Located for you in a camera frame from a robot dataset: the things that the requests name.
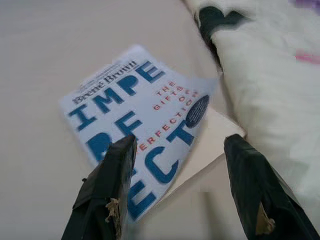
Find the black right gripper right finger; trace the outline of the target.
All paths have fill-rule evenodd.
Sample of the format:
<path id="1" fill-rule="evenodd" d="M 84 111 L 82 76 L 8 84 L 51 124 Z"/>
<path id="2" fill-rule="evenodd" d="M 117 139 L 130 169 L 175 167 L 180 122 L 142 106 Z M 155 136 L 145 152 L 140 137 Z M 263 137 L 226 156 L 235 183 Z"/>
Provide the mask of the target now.
<path id="1" fill-rule="evenodd" d="M 239 134 L 224 140 L 231 195 L 249 240 L 318 240 L 305 211 L 263 154 Z"/>

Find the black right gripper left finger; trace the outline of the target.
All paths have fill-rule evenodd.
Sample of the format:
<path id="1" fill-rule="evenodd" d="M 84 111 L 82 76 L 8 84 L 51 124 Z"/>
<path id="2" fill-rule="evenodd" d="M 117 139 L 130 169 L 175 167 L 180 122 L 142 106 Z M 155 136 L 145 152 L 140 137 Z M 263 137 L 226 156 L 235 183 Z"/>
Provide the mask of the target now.
<path id="1" fill-rule="evenodd" d="M 121 239 L 136 152 L 134 135 L 108 147 L 104 159 L 83 179 L 63 240 Z"/>

